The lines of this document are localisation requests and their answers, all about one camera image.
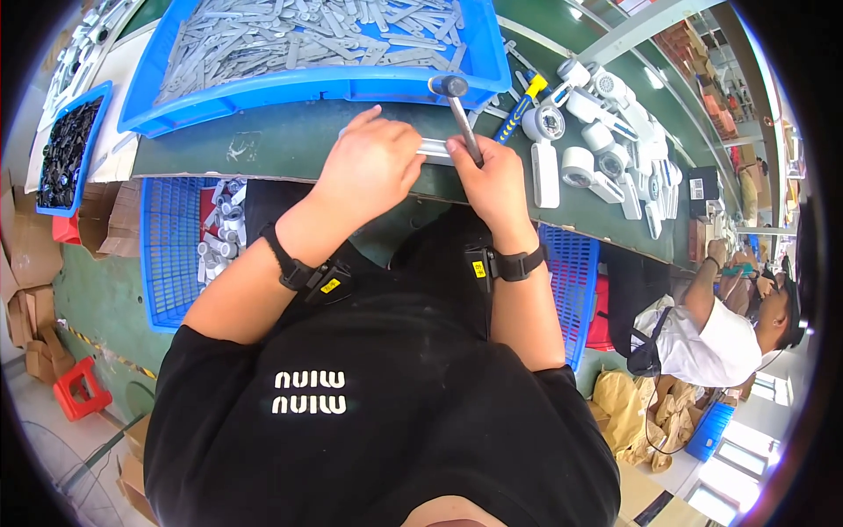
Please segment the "red plastic stool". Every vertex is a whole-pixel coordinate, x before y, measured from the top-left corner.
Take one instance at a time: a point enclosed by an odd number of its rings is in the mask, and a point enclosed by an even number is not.
[[[68,421],[78,421],[89,413],[104,410],[111,404],[111,392],[99,387],[94,371],[91,369],[93,367],[94,358],[86,357],[76,363],[76,366],[62,375],[53,385],[53,394]],[[83,379],[92,393],[85,389],[82,384]],[[77,391],[84,401],[78,401],[73,396],[74,391]]]
[[[594,296],[596,301],[594,302],[591,324],[588,326],[588,339],[585,347],[596,349],[599,352],[613,352],[615,346],[609,337],[609,319],[600,315],[600,313],[609,313],[609,277],[597,275]]]
[[[53,216],[53,239],[65,244],[82,244],[79,239],[79,211],[70,218]]]

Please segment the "wrist strap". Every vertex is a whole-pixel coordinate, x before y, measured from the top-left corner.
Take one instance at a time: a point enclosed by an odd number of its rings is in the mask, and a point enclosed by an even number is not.
[[[525,252],[502,255],[496,250],[492,254],[492,277],[501,277],[507,282],[526,280],[531,271],[548,259],[547,246],[544,244],[539,244],[539,248],[529,255]]]
[[[722,271],[723,271],[723,268],[722,268],[722,267],[720,267],[720,262],[719,262],[719,261],[717,261],[717,260],[715,260],[713,257],[711,257],[711,256],[706,256],[706,260],[711,260],[711,261],[713,261],[713,262],[714,262],[714,265],[715,265],[715,266],[717,266],[717,272],[722,272]]]
[[[272,252],[275,254],[275,259],[278,260],[278,265],[281,267],[281,278],[279,279],[281,285],[293,291],[301,291],[306,288],[316,270],[287,254],[281,247],[281,243],[278,242],[275,223],[269,222],[264,225],[260,230],[260,235],[269,243]]]

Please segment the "black t-shirt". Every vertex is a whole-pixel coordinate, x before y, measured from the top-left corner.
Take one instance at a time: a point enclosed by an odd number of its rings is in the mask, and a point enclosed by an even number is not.
[[[447,495],[510,527],[614,525],[617,465],[571,369],[530,373],[434,306],[340,303],[255,346],[182,326],[144,454],[161,525],[397,526]]]

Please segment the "yellow label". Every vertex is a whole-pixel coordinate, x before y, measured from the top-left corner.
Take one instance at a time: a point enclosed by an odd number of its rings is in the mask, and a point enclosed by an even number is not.
[[[336,278],[331,278],[330,282],[326,283],[324,286],[319,288],[319,290],[322,293],[327,294],[327,293],[330,293],[331,291],[333,291],[336,288],[336,286],[338,286],[338,285],[340,285],[340,281],[337,280]]]
[[[472,261],[471,265],[475,268],[475,275],[478,278],[485,278],[486,277],[486,268],[483,266],[482,261]]]

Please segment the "blue plastic tray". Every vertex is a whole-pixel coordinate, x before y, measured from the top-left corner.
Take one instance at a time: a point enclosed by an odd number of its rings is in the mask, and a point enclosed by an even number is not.
[[[51,216],[60,216],[62,218],[70,218],[76,213],[79,208],[79,203],[82,202],[82,194],[85,187],[85,180],[88,179],[88,167],[90,166],[91,155],[94,153],[94,144],[99,135],[99,127],[103,124],[105,118],[105,111],[108,110],[108,105],[111,102],[111,81],[105,81],[96,88],[91,88],[84,94],[79,95],[76,99],[69,102],[64,108],[56,114],[56,121],[70,113],[78,106],[85,103],[93,102],[99,97],[103,98],[97,109],[97,116],[94,118],[94,124],[88,132],[88,139],[85,141],[85,149],[82,152],[82,163],[79,165],[79,177],[76,181],[76,191],[73,194],[73,203],[70,207],[38,207],[35,206],[35,211],[39,214],[49,214]],[[41,175],[44,174],[44,165],[41,164]],[[38,188],[41,188],[40,178],[38,179]]]
[[[685,452],[700,461],[708,461],[714,455],[714,451],[717,450],[723,432],[732,421],[734,412],[734,406],[721,402],[709,406],[706,413],[700,418],[700,424],[697,425],[694,435],[685,445]]]
[[[175,333],[199,296],[199,201],[217,178],[145,178],[141,190],[141,281],[149,327]]]
[[[550,288],[565,337],[565,360],[576,373],[591,324],[600,242],[544,224],[539,226],[539,238],[550,253]]]
[[[198,0],[173,0],[158,22],[129,84],[117,123],[118,132],[131,130],[156,137],[246,108],[299,100],[448,104],[444,97],[432,94],[427,88],[430,77],[443,72],[416,67],[334,66],[245,78],[153,105],[164,81],[179,24],[191,16],[197,4]],[[460,69],[470,86],[469,93],[461,100],[471,110],[494,94],[507,91],[512,78],[491,0],[461,0],[460,6],[465,29],[459,31],[459,36],[468,45]],[[376,24],[362,24],[361,29],[364,35],[380,40]],[[405,33],[395,26],[390,26],[390,32]],[[392,46],[389,51],[403,49],[407,48]],[[450,58],[455,49],[448,46],[441,53]]]

